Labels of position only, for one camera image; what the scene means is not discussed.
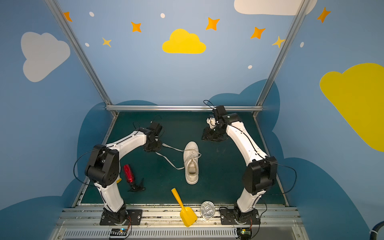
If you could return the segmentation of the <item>white shoelace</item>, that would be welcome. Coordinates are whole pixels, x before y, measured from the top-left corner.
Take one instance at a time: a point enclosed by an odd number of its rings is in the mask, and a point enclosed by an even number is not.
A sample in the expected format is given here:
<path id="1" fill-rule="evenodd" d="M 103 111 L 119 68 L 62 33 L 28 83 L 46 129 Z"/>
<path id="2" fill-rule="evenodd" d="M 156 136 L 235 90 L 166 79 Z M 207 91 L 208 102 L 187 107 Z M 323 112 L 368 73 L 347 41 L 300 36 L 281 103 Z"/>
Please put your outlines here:
<path id="1" fill-rule="evenodd" d="M 186 149 L 178 149 L 178 148 L 175 148 L 175 147 L 172 147 L 170 145 L 163 143 L 162 147 L 167 148 L 167 149 L 171 149 L 175 152 L 179 152 L 182 154 L 187 153 L 187 161 L 186 161 L 187 164 L 189 164 L 193 160 L 198 160 L 202 156 L 202 153 L 200 153 L 199 148 L 195 147 L 195 146 L 187 147 Z M 186 168 L 186 162 L 184 160 L 182 162 L 183 165 L 181 165 L 181 161 L 176 160 L 176 158 L 174 156 L 169 156 L 167 154 L 161 153 L 161 151 L 155 151 L 155 154 L 157 156 L 164 158 L 165 161 L 168 164 L 170 164 L 171 167 L 173 167 L 175 170 L 181 171 L 181 170 L 184 170 Z"/>

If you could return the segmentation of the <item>white sneaker shoe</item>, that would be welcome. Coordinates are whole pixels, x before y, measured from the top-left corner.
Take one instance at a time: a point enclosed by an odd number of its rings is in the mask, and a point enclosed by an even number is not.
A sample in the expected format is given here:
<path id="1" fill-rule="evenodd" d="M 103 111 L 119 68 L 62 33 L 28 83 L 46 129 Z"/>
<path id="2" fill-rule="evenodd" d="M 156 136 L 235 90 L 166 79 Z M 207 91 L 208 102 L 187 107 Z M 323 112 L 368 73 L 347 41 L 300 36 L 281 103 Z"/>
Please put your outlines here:
<path id="1" fill-rule="evenodd" d="M 199 152 L 198 145 L 195 142 L 189 142 L 183 153 L 186 181 L 190 185 L 194 185 L 199 180 Z"/>

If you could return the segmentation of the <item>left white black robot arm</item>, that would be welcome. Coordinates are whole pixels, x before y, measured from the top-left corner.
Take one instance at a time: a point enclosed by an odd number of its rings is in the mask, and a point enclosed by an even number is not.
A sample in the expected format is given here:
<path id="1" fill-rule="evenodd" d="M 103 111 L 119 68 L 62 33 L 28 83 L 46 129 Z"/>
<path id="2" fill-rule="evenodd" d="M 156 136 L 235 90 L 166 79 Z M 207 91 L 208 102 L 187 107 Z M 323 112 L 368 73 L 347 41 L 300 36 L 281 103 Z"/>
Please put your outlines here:
<path id="1" fill-rule="evenodd" d="M 145 152 L 161 149 L 159 135 L 163 126 L 151 122 L 147 128 L 139 127 L 130 135 L 107 145 L 96 145 L 90 151 L 90 158 L 85 167 L 85 175 L 94 184 L 103 200 L 104 208 L 100 224 L 104 226 L 123 226 L 129 222 L 126 204 L 120 195 L 118 178 L 120 160 L 126 154 L 143 147 Z"/>

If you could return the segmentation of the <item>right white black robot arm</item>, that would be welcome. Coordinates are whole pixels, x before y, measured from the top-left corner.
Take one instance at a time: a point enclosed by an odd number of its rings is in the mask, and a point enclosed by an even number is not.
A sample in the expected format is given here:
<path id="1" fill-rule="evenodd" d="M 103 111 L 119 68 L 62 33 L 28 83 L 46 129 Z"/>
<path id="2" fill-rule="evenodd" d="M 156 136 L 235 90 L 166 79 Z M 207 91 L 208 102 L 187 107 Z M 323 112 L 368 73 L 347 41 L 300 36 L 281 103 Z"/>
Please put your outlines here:
<path id="1" fill-rule="evenodd" d="M 244 190 L 233 209 L 235 221 L 245 224 L 257 214 L 255 204 L 277 183 L 278 166 L 288 166 L 279 164 L 275 157 L 269 157 L 260 149 L 238 114 L 229 114 L 224 106 L 216 107 L 209 100 L 203 102 L 213 114 L 207 118 L 209 126 L 204 128 L 202 140 L 223 142 L 231 138 L 245 160 L 247 167 L 242 178 Z"/>

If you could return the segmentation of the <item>yellow plastic toy shovel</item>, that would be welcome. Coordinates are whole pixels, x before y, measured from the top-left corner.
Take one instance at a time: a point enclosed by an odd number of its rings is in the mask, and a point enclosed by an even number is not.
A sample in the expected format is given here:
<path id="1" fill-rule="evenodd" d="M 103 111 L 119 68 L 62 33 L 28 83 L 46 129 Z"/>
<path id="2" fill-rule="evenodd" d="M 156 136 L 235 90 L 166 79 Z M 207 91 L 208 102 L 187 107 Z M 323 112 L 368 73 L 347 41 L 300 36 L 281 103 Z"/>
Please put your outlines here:
<path id="1" fill-rule="evenodd" d="M 192 226 L 198 219 L 196 213 L 193 211 L 191 207 L 185 207 L 177 190 L 173 188 L 171 190 L 172 194 L 174 195 L 176 201 L 181 207 L 180 217 L 186 227 Z"/>

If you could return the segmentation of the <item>left small circuit board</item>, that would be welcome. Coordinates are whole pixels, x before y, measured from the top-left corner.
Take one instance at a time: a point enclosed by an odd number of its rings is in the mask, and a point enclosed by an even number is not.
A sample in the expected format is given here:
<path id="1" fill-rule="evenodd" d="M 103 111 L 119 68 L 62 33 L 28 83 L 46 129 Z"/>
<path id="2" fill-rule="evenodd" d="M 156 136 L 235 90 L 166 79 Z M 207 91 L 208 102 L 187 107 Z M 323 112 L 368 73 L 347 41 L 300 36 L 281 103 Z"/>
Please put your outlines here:
<path id="1" fill-rule="evenodd" d="M 124 240 L 128 237 L 128 229 L 116 228 L 111 229 L 109 233 L 109 240 Z"/>

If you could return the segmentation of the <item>small circuit board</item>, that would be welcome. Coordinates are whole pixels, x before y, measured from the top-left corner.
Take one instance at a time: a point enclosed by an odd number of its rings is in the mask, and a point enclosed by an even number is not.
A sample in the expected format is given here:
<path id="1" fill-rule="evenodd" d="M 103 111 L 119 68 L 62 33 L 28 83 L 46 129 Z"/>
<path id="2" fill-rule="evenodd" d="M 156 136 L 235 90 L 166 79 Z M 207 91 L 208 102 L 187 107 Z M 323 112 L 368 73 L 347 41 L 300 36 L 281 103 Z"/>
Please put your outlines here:
<path id="1" fill-rule="evenodd" d="M 116 228 L 111 229 L 109 233 L 109 240 L 124 240 L 128 237 L 128 229 Z"/>
<path id="2" fill-rule="evenodd" d="M 237 240 L 250 240 L 252 237 L 252 230 L 237 228 Z"/>

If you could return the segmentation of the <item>right small circuit board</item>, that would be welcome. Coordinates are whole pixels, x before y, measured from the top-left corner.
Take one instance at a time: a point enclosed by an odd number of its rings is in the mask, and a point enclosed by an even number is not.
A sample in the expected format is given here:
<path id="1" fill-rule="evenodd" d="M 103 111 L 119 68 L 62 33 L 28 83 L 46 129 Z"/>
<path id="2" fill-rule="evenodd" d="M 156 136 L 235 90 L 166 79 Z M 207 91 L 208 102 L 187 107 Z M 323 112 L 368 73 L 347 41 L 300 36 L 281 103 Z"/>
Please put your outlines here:
<path id="1" fill-rule="evenodd" d="M 252 237 L 252 230 L 237 228 L 237 240 L 250 240 Z"/>

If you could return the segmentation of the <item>aluminium frame back rail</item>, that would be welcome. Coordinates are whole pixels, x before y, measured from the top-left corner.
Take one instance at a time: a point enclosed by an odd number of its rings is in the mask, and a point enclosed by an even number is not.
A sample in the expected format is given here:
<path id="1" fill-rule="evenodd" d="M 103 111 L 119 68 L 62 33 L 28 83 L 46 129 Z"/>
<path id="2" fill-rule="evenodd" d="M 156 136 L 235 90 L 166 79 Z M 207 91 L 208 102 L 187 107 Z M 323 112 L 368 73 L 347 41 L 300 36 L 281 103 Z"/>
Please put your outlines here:
<path id="1" fill-rule="evenodd" d="M 209 106 L 149 106 L 149 105 L 107 105 L 107 111 L 117 112 L 210 112 Z M 260 112 L 262 106 L 225 106 L 229 112 Z"/>

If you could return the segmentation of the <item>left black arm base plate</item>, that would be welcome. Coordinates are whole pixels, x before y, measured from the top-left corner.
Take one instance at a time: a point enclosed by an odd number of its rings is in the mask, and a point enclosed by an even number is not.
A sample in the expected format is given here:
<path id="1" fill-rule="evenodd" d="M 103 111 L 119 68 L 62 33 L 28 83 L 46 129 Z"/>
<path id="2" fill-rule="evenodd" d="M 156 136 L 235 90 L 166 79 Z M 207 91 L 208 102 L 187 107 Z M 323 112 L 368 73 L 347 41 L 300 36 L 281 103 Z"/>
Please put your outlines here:
<path id="1" fill-rule="evenodd" d="M 138 226 L 141 223 L 143 210 L 122 209 L 117 213 L 104 209 L 100 226 Z"/>

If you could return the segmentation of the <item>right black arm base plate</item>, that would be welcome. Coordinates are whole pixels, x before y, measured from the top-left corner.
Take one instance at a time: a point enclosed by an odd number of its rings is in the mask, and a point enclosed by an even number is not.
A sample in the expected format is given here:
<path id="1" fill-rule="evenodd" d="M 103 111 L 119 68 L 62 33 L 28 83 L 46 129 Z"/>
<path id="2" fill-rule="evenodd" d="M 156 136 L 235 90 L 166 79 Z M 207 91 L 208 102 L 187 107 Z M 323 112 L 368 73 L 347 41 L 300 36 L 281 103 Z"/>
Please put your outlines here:
<path id="1" fill-rule="evenodd" d="M 242 213 L 238 207 L 228 209 L 220 207 L 220 220 L 222 225 L 258 225 L 261 223 L 258 210 Z"/>

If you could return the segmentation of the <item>aluminium front rail base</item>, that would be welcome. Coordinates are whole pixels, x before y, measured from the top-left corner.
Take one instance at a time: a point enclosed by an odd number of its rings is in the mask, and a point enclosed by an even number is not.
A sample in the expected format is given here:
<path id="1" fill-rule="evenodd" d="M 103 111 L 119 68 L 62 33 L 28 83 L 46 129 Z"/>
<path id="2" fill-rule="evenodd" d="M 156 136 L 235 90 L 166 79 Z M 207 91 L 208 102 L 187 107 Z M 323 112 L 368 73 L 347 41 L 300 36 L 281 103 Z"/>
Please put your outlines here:
<path id="1" fill-rule="evenodd" d="M 215 216 L 204 221 L 199 205 L 191 205 L 197 221 L 186 227 L 180 217 L 181 208 L 171 205 L 128 205 L 127 210 L 143 210 L 138 226 L 100 226 L 101 205 L 81 205 L 63 209 L 50 236 L 51 240 L 109 240 L 111 229 L 126 228 L 125 240 L 236 240 L 237 228 L 252 230 L 251 240 L 307 240 L 309 236 L 299 211 L 283 205 L 257 205 L 258 225 L 222 225 L 220 207 Z"/>

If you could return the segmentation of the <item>aluminium frame left post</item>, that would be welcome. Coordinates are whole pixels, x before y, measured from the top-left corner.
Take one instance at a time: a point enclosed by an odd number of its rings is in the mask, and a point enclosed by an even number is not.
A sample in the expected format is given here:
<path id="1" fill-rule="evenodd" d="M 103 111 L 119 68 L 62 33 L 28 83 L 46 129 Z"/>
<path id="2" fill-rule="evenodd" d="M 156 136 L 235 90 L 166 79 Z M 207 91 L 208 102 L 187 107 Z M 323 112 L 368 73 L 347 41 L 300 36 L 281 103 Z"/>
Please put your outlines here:
<path id="1" fill-rule="evenodd" d="M 89 61 L 88 57 L 86 56 L 85 51 L 83 50 L 83 47 L 78 40 L 76 34 L 74 33 L 73 29 L 70 26 L 70 22 L 66 19 L 64 12 L 61 9 L 61 6 L 59 5 L 58 1 L 52 1 L 52 0 L 45 0 L 45 3 L 47 4 L 48 8 L 50 9 L 51 13 L 55 17 L 56 21 L 58 22 L 60 28 L 62 29 L 63 33 L 65 34 L 66 38 L 70 42 L 71 46 L 73 47 L 76 55 L 78 56 L 79 60 L 81 61 L 84 69 L 86 70 L 87 74 L 89 75 L 91 81 L 93 82 L 94 86 L 96 87 L 98 93 L 100 94 L 102 100 L 106 104 L 106 106 L 112 105 L 112 101 L 110 97 L 107 94 L 107 91 L 105 90 L 101 80 L 99 79 L 96 71 L 94 70 L 91 62 Z"/>

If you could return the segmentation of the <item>aluminium frame post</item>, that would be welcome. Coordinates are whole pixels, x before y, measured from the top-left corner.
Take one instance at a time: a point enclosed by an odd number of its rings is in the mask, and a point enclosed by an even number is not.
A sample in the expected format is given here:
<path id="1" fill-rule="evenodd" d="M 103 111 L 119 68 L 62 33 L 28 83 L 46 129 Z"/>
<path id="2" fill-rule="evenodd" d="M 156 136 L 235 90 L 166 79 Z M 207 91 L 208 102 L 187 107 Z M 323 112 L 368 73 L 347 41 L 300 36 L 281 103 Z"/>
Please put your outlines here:
<path id="1" fill-rule="evenodd" d="M 60 28 L 62 29 L 63 33 L 65 34 L 66 38 L 70 42 L 71 46 L 73 47 L 76 55 L 78 56 L 79 60 L 81 61 L 84 69 L 86 70 L 87 74 L 89 75 L 91 81 L 93 82 L 94 86 L 96 87 L 98 93 L 100 94 L 102 100 L 106 104 L 106 106 L 112 105 L 112 101 L 110 97 L 107 94 L 107 91 L 105 90 L 101 80 L 99 79 L 96 71 L 94 70 L 91 62 L 89 61 L 88 57 L 86 56 L 85 51 L 83 50 L 83 47 L 78 40 L 76 34 L 74 33 L 73 29 L 70 26 L 70 22 L 66 19 L 64 12 L 61 9 L 61 6 L 59 5 L 58 1 L 52 1 L 52 0 L 45 0 L 45 3 L 47 4 L 48 8 L 50 9 L 51 13 L 55 17 L 56 21 L 58 22 Z"/>
<path id="2" fill-rule="evenodd" d="M 310 1 L 310 0 L 304 0 L 299 5 L 299 9 L 298 9 L 293 21 L 292 21 L 292 24 L 291 24 L 288 32 L 287 32 L 286 40 L 283 42 L 283 46 L 280 47 L 280 50 L 279 50 L 278 56 L 275 60 L 275 63 L 273 65 L 273 68 L 272 68 L 272 70 L 269 74 L 269 77 L 267 78 L 267 81 L 264 84 L 264 87 L 262 88 L 262 91 L 258 97 L 256 107 L 258 107 L 259 109 L 256 111 L 253 111 L 254 120 L 257 119 L 258 113 L 263 110 L 264 102 L 268 96 L 268 93 L 270 92 L 270 90 L 272 88 L 272 85 L 273 85 L 276 77 L 278 76 L 280 68 L 282 67 L 282 65 L 284 63 L 284 60 L 285 60 L 285 58 L 286 58 L 286 56 L 290 50 L 291 45 L 294 42 L 294 39 L 295 39 L 297 33 L 300 30 L 300 27 L 301 27 L 306 15 L 307 15 L 307 9 L 310 8 L 311 2 L 312 1 Z"/>

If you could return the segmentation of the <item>aluminium frame right post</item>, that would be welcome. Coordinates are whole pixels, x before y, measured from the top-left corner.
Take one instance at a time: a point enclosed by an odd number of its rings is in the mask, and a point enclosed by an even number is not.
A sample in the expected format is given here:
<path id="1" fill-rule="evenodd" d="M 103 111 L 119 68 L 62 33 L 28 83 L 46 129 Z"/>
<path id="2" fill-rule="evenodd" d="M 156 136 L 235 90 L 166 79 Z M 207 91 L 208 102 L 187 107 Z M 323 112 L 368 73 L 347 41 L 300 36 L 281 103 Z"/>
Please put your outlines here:
<path id="1" fill-rule="evenodd" d="M 262 88 L 262 91 L 258 97 L 256 107 L 258 107 L 259 109 L 256 111 L 253 111 L 254 120 L 257 119 L 258 113 L 263 110 L 264 102 L 268 96 L 268 93 L 270 92 L 270 90 L 272 88 L 272 85 L 273 85 L 276 77 L 278 76 L 280 68 L 282 67 L 282 65 L 284 63 L 284 60 L 285 60 L 285 58 L 286 58 L 286 56 L 290 50 L 291 45 L 294 42 L 294 39 L 295 39 L 297 33 L 300 30 L 300 27 L 301 27 L 306 15 L 307 15 L 307 9 L 310 8 L 311 2 L 312 1 L 310 1 L 310 0 L 304 0 L 299 5 L 299 9 L 298 9 L 293 21 L 292 21 L 292 24 L 291 24 L 288 32 L 287 32 L 286 40 L 283 42 L 283 46 L 280 47 L 280 50 L 279 50 L 278 56 L 275 60 L 275 63 L 273 65 L 273 68 L 272 68 L 272 70 L 269 74 L 269 77 L 267 78 L 267 81 L 264 84 L 264 87 Z"/>

